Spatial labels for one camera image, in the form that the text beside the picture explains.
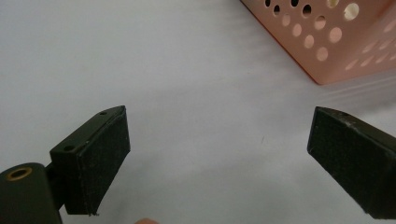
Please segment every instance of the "pink basket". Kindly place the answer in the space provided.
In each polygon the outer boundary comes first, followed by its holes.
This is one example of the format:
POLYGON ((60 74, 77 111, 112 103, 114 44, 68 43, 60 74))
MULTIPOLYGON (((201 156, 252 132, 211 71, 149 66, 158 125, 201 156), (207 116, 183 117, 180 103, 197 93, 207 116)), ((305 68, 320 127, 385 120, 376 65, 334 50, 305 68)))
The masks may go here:
POLYGON ((242 0, 318 84, 396 67, 395 0, 242 0))

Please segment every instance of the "basket hole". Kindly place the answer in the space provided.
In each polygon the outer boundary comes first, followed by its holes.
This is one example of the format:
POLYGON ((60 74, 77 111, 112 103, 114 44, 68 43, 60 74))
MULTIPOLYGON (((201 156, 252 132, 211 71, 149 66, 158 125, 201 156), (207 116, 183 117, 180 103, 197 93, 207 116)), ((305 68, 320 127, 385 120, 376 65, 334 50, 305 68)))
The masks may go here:
POLYGON ((343 31, 339 27, 332 28, 329 34, 330 42, 337 43, 343 37, 343 31))
POLYGON ((265 0, 264 4, 266 7, 271 6, 271 0, 265 0))
POLYGON ((283 15, 283 18, 282 18, 282 25, 283 26, 288 26, 290 24, 290 21, 291 21, 291 18, 290 18, 289 14, 283 15))
POLYGON ((396 27, 396 20, 394 20, 394 21, 392 21, 390 24, 388 24, 388 25, 385 27, 384 32, 385 32, 385 33, 390 32, 390 31, 392 31, 395 27, 396 27))
POLYGON ((312 13, 312 7, 309 6, 309 5, 306 5, 306 6, 303 8, 303 16, 304 16, 304 17, 309 17, 309 16, 311 15, 311 13, 312 13))
POLYGON ((376 45, 378 44, 378 41, 376 40, 375 42, 367 45, 364 49, 363 49, 363 53, 367 53, 370 50, 372 50, 376 45))
POLYGON ((320 48, 317 51, 317 58, 319 61, 324 62, 329 57, 329 51, 326 48, 320 48))
POLYGON ((302 31, 303 31, 303 27, 299 23, 297 23, 294 25, 292 33, 294 36, 299 36, 301 35, 302 31))
POLYGON ((279 13, 280 13, 280 7, 279 7, 278 5, 276 5, 276 6, 274 7, 274 15, 275 15, 275 16, 278 16, 279 13))
POLYGON ((305 38, 304 46, 308 49, 312 49, 312 47, 314 47, 314 44, 315 44, 315 38, 312 35, 308 35, 305 38))
POLYGON ((391 42, 392 42, 392 40, 385 41, 384 43, 381 44, 381 46, 379 46, 379 49, 387 48, 390 45, 391 42))
POLYGON ((384 62, 385 59, 386 59, 388 56, 389 56, 389 53, 386 53, 386 54, 382 55, 381 57, 379 57, 379 58, 375 61, 375 63, 382 63, 382 62, 384 62))
POLYGON ((350 70, 353 67, 355 67, 355 65, 358 63, 358 61, 359 61, 358 59, 352 61, 349 65, 346 66, 346 70, 350 70))
POLYGON ((298 6, 299 0, 291 0, 291 6, 292 7, 297 7, 298 6))
POLYGON ((361 67, 367 66, 373 60, 373 58, 374 56, 371 56, 370 58, 364 60, 364 62, 361 63, 361 67))
POLYGON ((315 19, 315 28, 317 30, 321 30, 324 28, 324 26, 326 25, 326 18, 324 18, 324 16, 319 16, 315 19))
POLYGON ((356 3, 351 3, 347 5, 344 10, 344 17, 347 21, 355 20, 359 15, 359 5, 356 3))
POLYGON ((338 5, 339 0, 327 0, 328 7, 336 7, 338 5))

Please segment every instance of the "circular hole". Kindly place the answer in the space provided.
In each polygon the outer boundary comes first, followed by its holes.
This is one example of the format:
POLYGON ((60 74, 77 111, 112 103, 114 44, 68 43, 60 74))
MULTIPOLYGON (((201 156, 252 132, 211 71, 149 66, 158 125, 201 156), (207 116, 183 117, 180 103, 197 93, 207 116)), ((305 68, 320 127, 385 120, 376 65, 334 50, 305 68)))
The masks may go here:
POLYGON ((370 58, 364 60, 364 62, 361 63, 361 66, 362 67, 367 66, 367 64, 369 64, 373 58, 374 58, 374 56, 371 56, 370 58))
POLYGON ((324 26, 326 25, 326 18, 324 18, 324 16, 319 16, 315 19, 315 28, 317 30, 321 30, 324 28, 324 26))
POLYGON ((288 26, 290 24, 291 18, 289 14, 285 14, 282 18, 282 25, 288 26))
POLYGON ((309 6, 309 5, 306 5, 306 6, 303 8, 303 16, 304 16, 304 17, 308 17, 309 15, 311 15, 311 13, 312 13, 312 7, 309 6))
POLYGON ((391 42, 392 42, 392 40, 387 40, 387 41, 385 41, 384 43, 382 43, 382 44, 379 46, 379 49, 385 49, 385 48, 387 48, 391 42))
POLYGON ((291 0, 291 6, 297 7, 299 0, 291 0))
POLYGON ((355 67, 355 65, 356 65, 356 63, 358 63, 358 61, 359 61, 358 59, 352 61, 349 65, 346 66, 346 70, 350 70, 353 67, 355 67))
POLYGON ((390 59, 391 61, 395 60, 395 59, 396 59, 396 53, 395 53, 395 54, 393 54, 393 56, 392 56, 392 57, 390 57, 389 59, 390 59))
POLYGON ((375 61, 375 63, 382 63, 382 62, 384 62, 384 60, 388 57, 388 55, 389 55, 389 53, 386 53, 386 54, 382 55, 381 57, 379 57, 379 58, 375 61))
POLYGON ((304 46, 308 49, 312 49, 312 47, 314 47, 314 44, 315 44, 315 38, 312 35, 308 35, 305 38, 304 46))
POLYGON ((343 31, 339 27, 332 28, 329 34, 330 42, 337 43, 343 37, 343 31))
POLYGON ((22 168, 16 169, 7 175, 7 180, 15 181, 15 180, 23 179, 26 176, 28 176, 29 174, 31 174, 32 171, 33 170, 30 167, 22 167, 22 168))
POLYGON ((71 150, 73 150, 75 147, 73 147, 73 146, 67 146, 67 147, 64 147, 64 151, 71 151, 71 150))
POLYGON ((328 7, 336 7, 338 5, 339 0, 327 0, 328 7))
POLYGON ((372 50, 372 49, 376 46, 376 44, 378 44, 378 41, 375 41, 375 42, 373 42, 373 43, 367 45, 367 46, 363 49, 362 52, 363 52, 363 53, 367 53, 368 51, 372 50))
POLYGON ((329 57, 329 51, 326 48, 320 48, 317 52, 317 58, 319 61, 324 62, 329 57))
POLYGON ((297 23, 294 25, 292 33, 294 36, 299 36, 301 35, 302 31, 303 31, 303 27, 299 23, 297 23))
POLYGON ((393 30, 396 27, 396 20, 392 21, 390 24, 388 24, 385 29, 384 32, 387 33, 391 30, 393 30))
POLYGON ((271 6, 271 0, 265 0, 264 4, 266 7, 271 6))
POLYGON ((356 3, 351 3, 347 5, 346 9, 344 10, 344 17, 347 21, 355 20, 356 17, 359 15, 359 5, 356 3))
POLYGON ((280 7, 279 7, 278 5, 276 5, 276 6, 274 7, 274 15, 275 15, 275 16, 279 15, 279 12, 280 12, 280 7))

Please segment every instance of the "white surface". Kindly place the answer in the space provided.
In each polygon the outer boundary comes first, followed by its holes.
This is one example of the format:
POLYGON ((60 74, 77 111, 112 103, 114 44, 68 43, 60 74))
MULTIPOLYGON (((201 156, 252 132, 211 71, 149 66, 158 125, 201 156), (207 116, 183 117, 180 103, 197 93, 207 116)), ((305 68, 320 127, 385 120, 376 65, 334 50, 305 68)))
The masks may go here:
POLYGON ((316 85, 237 0, 1 1, 0 170, 126 105, 99 217, 64 223, 375 221, 306 152, 316 105, 396 135, 395 72, 316 85))

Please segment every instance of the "brass insert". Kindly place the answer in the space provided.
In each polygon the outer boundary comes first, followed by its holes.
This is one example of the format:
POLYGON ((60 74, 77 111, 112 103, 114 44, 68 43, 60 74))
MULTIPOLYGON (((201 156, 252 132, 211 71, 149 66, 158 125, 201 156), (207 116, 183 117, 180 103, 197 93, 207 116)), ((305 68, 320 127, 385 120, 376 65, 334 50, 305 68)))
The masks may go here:
POLYGON ((7 174, 7 180, 8 181, 16 181, 16 180, 24 179, 26 176, 31 174, 32 171, 33 171, 33 169, 30 167, 18 168, 14 171, 11 171, 9 174, 7 174))

